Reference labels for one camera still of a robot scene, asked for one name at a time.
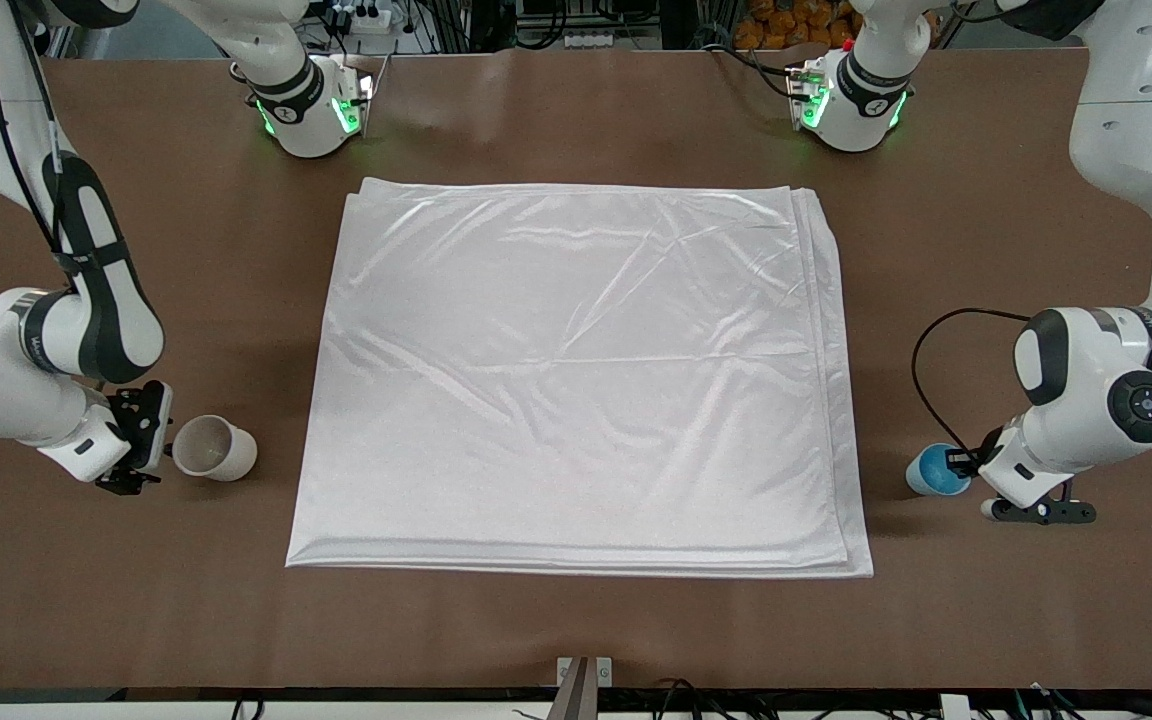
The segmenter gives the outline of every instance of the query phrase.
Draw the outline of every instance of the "black cable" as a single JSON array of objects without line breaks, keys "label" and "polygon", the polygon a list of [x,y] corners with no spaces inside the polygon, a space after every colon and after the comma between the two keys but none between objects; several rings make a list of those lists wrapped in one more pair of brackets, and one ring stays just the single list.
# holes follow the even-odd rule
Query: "black cable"
[{"label": "black cable", "polygon": [[[411,8],[411,0],[408,0],[408,8]],[[433,54],[433,53],[431,53],[431,51],[430,51],[430,50],[425,50],[425,41],[420,39],[420,33],[419,33],[419,32],[416,32],[416,31],[417,31],[417,29],[424,29],[424,26],[425,26],[425,17],[424,17],[424,14],[422,14],[422,15],[420,15],[420,17],[419,17],[419,22],[420,22],[420,25],[419,25],[419,26],[417,26],[417,18],[408,18],[408,21],[407,21],[407,22],[408,22],[408,23],[411,23],[411,26],[412,26],[412,36],[415,36],[415,37],[416,37],[416,45],[419,45],[419,46],[420,46],[420,53],[422,53],[422,54]]]},{"label": "black cable", "polygon": [[[424,0],[416,0],[416,3],[425,5]],[[435,8],[433,8],[433,6],[426,6],[425,9],[429,10],[429,15],[431,18],[434,18],[435,22],[444,23],[444,26],[447,26],[449,31],[452,31],[452,35],[458,38],[460,37],[465,38],[465,45],[470,51],[472,51],[472,53],[479,53],[479,51],[482,51],[482,47],[473,46],[473,41],[470,40],[470,35],[468,35],[468,31],[464,28],[456,26],[456,23],[453,23],[452,20],[445,18],[444,15],[438,14],[438,12],[435,12]],[[434,38],[430,37],[430,41],[431,44],[433,44]]]},{"label": "black cable", "polygon": [[[1060,691],[1052,691],[1052,695],[1048,696],[1047,700],[1052,702],[1052,698],[1055,698],[1056,702],[1060,702],[1061,705],[1064,705],[1064,712],[1068,712],[1069,717],[1073,717],[1074,720],[1087,720],[1086,717],[1079,714],[1078,708],[1074,707],[1073,702],[1064,699],[1064,696],[1062,696]],[[1052,705],[1052,710],[1056,710],[1055,705]]]},{"label": "black cable", "polygon": [[333,29],[328,24],[328,18],[326,18],[325,14],[323,14],[323,13],[314,13],[314,17],[317,20],[319,20],[320,23],[323,23],[324,31],[326,31],[326,33],[328,33],[328,47],[324,47],[324,50],[328,50],[329,51],[329,46],[332,46],[332,41],[335,40],[335,41],[338,41],[338,46],[340,47],[340,54],[344,55],[346,61],[348,61],[349,60],[349,51],[344,50],[344,37],[342,37],[344,33],[333,32]]},{"label": "black cable", "polygon": [[[47,91],[47,82],[45,81],[45,78],[41,77],[41,68],[38,65],[38,55],[35,53],[33,47],[29,45],[29,41],[31,41],[32,36],[29,35],[29,29],[24,26],[24,17],[22,14],[20,14],[20,8],[17,7],[17,5],[10,3],[9,1],[8,8],[12,9],[12,18],[13,22],[15,23],[15,26],[17,28],[20,41],[22,41],[24,47],[26,47],[29,69],[32,70],[33,82],[38,86],[38,96],[41,98],[41,111],[44,111],[44,114],[47,118],[47,122],[51,123],[50,127],[47,127],[47,131],[51,132],[52,127],[54,127],[56,122],[56,111],[52,108],[51,93],[50,91]],[[60,146],[52,147],[52,152],[59,152],[59,151]],[[60,195],[60,176],[58,174],[55,196],[52,197],[51,200],[51,243],[52,245],[55,247],[61,247],[60,217],[63,213],[65,213],[65,199],[63,196]]]},{"label": "black cable", "polygon": [[15,147],[12,145],[12,136],[8,134],[8,119],[3,114],[3,98],[0,92],[0,137],[3,138],[3,151],[8,156],[8,164],[12,165],[12,173],[20,185],[20,191],[24,195],[24,200],[29,206],[29,213],[33,215],[33,220],[38,223],[38,232],[41,236],[47,240],[47,247],[51,247],[52,252],[60,252],[60,242],[51,236],[50,228],[47,228],[46,218],[41,217],[41,210],[38,209],[38,202],[33,199],[33,194],[29,192],[29,183],[24,179],[24,172],[20,169],[20,160],[17,154],[15,154]]},{"label": "black cable", "polygon": [[791,74],[795,73],[795,70],[787,70],[785,68],[773,68],[771,67],[771,65],[759,63],[758,59],[751,60],[737,53],[736,50],[732,50],[732,47],[727,47],[726,45],[719,45],[717,44],[717,41],[711,41],[708,45],[702,45],[700,50],[707,50],[710,51],[710,53],[712,53],[712,51],[714,50],[721,50],[723,53],[732,55],[732,58],[736,58],[737,60],[740,60],[742,65],[748,65],[748,67],[755,69],[761,69],[763,73],[767,73],[770,76],[790,77]]},{"label": "black cable", "polygon": [[594,0],[594,14],[598,14],[600,18],[612,20],[613,23],[626,22],[627,20],[628,22],[631,23],[643,23],[646,22],[646,20],[653,18],[657,14],[657,10],[655,9],[646,10],[644,13],[637,13],[635,15],[630,15],[630,17],[627,17],[624,13],[616,14],[609,10],[605,10],[602,8],[602,0]]},{"label": "black cable", "polygon": [[995,14],[986,15],[986,17],[983,18],[970,18],[965,13],[963,13],[963,10],[958,8],[958,3],[950,3],[950,13],[954,13],[954,17],[965,23],[988,23],[992,22],[992,20],[1005,18],[1007,17],[1007,15],[1010,15],[1018,9],[1020,8],[1011,8],[1010,10],[1000,10]]},{"label": "black cable", "polygon": [[[516,47],[522,47],[523,50],[545,50],[545,47],[553,45],[554,41],[558,41],[559,37],[563,36],[563,32],[567,31],[567,0],[553,0],[553,3],[554,13],[550,15],[550,29],[545,31],[545,36],[540,38],[540,41],[532,44],[531,41],[521,41],[515,37],[513,44]],[[559,25],[559,13],[562,13],[561,26]]]},{"label": "black cable", "polygon": [[669,710],[669,700],[673,698],[673,694],[682,687],[682,683],[685,683],[685,680],[677,679],[669,685],[668,692],[664,694],[664,702],[660,703],[660,711],[653,712],[652,720],[664,720],[664,714],[666,714],[666,711]]},{"label": "black cable", "polygon": [[774,94],[788,97],[790,100],[801,100],[803,103],[810,100],[810,97],[812,97],[803,94],[803,92],[790,92],[785,90],[785,88],[778,86],[776,83],[772,82],[772,78],[767,76],[767,70],[763,69],[763,63],[759,63],[758,59],[755,58],[755,52],[752,50],[749,51],[749,65],[758,70],[758,77],[763,78],[764,83],[767,83],[767,88],[772,88],[772,92],[774,92]]},{"label": "black cable", "polygon": [[[238,720],[238,712],[243,710],[243,697],[240,696],[236,702],[234,702],[234,711],[229,714],[229,720]],[[262,698],[256,698],[256,715],[251,715],[251,720],[260,720],[262,715],[265,715],[265,700]]]},{"label": "black cable", "polygon": [[745,67],[758,70],[759,77],[763,78],[763,82],[767,83],[767,88],[772,88],[772,92],[776,92],[776,94],[780,94],[782,97],[788,97],[788,99],[790,100],[799,100],[803,103],[810,100],[809,94],[802,94],[801,92],[790,92],[785,90],[785,88],[776,85],[776,82],[772,81],[772,78],[768,76],[790,77],[791,70],[787,70],[783,68],[771,68],[767,65],[759,63],[758,58],[756,58],[755,52],[752,50],[749,51],[748,58],[741,55],[740,53],[737,53],[737,51],[732,50],[732,47],[727,47],[726,45],[718,45],[717,41],[711,41],[710,45],[700,46],[700,50],[710,51],[710,53],[713,53],[714,50],[721,50],[723,53],[732,55],[732,58],[736,58],[737,60],[740,60],[740,62]]},{"label": "black cable", "polygon": [[[910,355],[909,369],[910,374],[914,376],[914,391],[918,392],[918,399],[923,401],[923,406],[927,408],[929,414],[932,415],[932,419],[935,420],[935,424],[941,425],[941,430],[945,430],[945,433],[954,439],[955,445],[968,454],[968,458],[972,462],[973,470],[979,471],[983,462],[979,457],[975,456],[972,447],[969,447],[965,442],[963,442],[963,438],[960,438],[958,434],[954,432],[954,429],[950,427],[950,424],[946,423],[946,420],[941,418],[941,414],[937,412],[937,408],[933,407],[932,401],[927,399],[927,393],[923,392],[923,382],[918,381],[918,354],[923,348],[923,341],[927,340],[929,334],[932,334],[932,331],[940,327],[941,323],[946,323],[946,320],[950,318],[956,318],[956,316],[969,313],[993,314],[995,318],[1006,318],[1009,320],[1020,320],[1020,323],[1029,323],[1029,316],[1026,314],[1005,313],[1002,310],[991,310],[987,306],[960,306],[957,310],[952,310],[946,314],[941,314],[940,318],[932,320],[932,324],[927,325],[927,328],[924,329],[923,334],[918,336],[918,342],[914,343],[914,354]],[[1016,700],[1020,700],[1020,694],[1016,696]]]},{"label": "black cable", "polygon": [[[425,22],[424,5],[416,3],[416,14],[420,15],[420,31],[425,33],[425,40],[429,40],[429,54],[438,55],[438,41],[434,40],[434,33],[429,31],[429,23]],[[416,41],[420,45],[420,53],[425,53],[425,44],[420,41],[419,36],[416,37]]]},{"label": "black cable", "polygon": [[1060,706],[1056,705],[1056,698],[1052,697],[1051,692],[1039,692],[1045,702],[1047,702],[1047,717],[1049,720],[1064,720],[1064,714],[1060,711]]}]

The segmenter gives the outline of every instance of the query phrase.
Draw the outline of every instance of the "white cloth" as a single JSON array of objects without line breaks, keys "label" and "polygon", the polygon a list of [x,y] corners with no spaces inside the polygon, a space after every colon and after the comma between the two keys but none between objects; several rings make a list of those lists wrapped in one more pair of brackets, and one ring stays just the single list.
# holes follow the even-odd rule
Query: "white cloth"
[{"label": "white cloth", "polygon": [[873,574],[813,192],[349,196],[287,564]]}]

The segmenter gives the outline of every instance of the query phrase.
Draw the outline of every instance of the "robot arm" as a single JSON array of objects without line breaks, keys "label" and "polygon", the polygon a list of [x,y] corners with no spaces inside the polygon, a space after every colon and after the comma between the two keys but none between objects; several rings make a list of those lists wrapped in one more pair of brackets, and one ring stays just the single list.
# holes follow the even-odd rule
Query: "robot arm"
[{"label": "robot arm", "polygon": [[[812,100],[794,103],[801,127],[847,151],[876,146],[895,126],[909,73],[927,48],[920,13],[934,3],[854,5],[867,20],[854,50],[809,67],[796,82]],[[1024,31],[1083,37],[1092,58],[1070,156],[1087,182],[1152,218],[1152,0],[1010,0],[1000,8]],[[1054,487],[1152,448],[1152,283],[1139,306],[1044,310],[1020,333],[1014,359],[1032,407],[979,448],[948,452],[945,464],[996,488],[993,518],[1053,521],[1056,501],[1044,498]],[[1024,511],[1030,507],[1034,514]]]},{"label": "robot arm", "polygon": [[[132,381],[159,359],[162,328],[104,187],[56,123],[26,38],[23,10],[0,0],[0,194],[35,215],[69,287],[0,295],[0,437],[92,482],[132,450],[134,433],[70,376]],[[156,450],[136,455],[138,469],[157,461]]]},{"label": "robot arm", "polygon": [[309,56],[291,29],[308,0],[164,0],[234,59],[265,131],[297,158],[319,158],[361,128],[358,73]]},{"label": "robot arm", "polygon": [[[1152,218],[1152,1],[1083,6],[1094,14],[1076,32],[1092,61],[1070,157],[1087,182]],[[1044,310],[1014,355],[1033,407],[977,452],[980,477],[1007,502],[1034,506],[1076,473],[1152,448],[1152,278],[1138,306]]]},{"label": "robot arm", "polygon": [[[353,69],[310,59],[291,30],[306,0],[168,0],[236,58],[266,129],[293,156],[325,156],[358,131]],[[0,437],[35,447],[74,477],[141,491],[156,468],[172,401],[147,382],[114,397],[74,381],[130,382],[162,353],[109,197],[50,105],[28,26],[115,26],[137,0],[0,0],[0,194],[31,211],[67,275],[62,291],[0,295]]]}]

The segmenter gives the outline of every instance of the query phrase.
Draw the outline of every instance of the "brown table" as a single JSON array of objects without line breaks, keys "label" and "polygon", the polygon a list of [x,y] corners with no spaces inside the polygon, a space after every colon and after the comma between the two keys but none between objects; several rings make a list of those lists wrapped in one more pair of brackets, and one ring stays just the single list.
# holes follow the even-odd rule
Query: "brown table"
[{"label": "brown table", "polygon": [[[370,137],[294,160],[220,63],[50,65],[168,329],[175,418],[229,416],[250,479],[165,471],[142,497],[0,441],[0,687],[525,685],[612,655],[619,684],[1152,687],[1152,452],[1085,473],[1096,524],[991,524],[986,487],[915,498],[941,434],[914,339],[960,305],[1144,297],[1152,228],[1079,179],[1066,138],[1083,51],[933,53],[881,150],[795,135],[730,59],[401,58]],[[812,187],[844,264],[876,578],[583,579],[283,568],[323,302],[347,192],[401,182]],[[0,290],[59,274],[0,199]],[[925,350],[929,393],[972,438],[1023,409],[1015,324],[963,319]]]}]

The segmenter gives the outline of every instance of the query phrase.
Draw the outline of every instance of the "white cup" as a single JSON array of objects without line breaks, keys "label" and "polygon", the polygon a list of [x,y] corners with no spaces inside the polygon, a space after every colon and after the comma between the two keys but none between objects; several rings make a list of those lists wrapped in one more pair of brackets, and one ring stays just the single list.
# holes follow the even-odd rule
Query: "white cup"
[{"label": "white cup", "polygon": [[182,473],[228,483],[256,464],[256,438],[220,415],[200,415],[173,439],[172,460]]}]

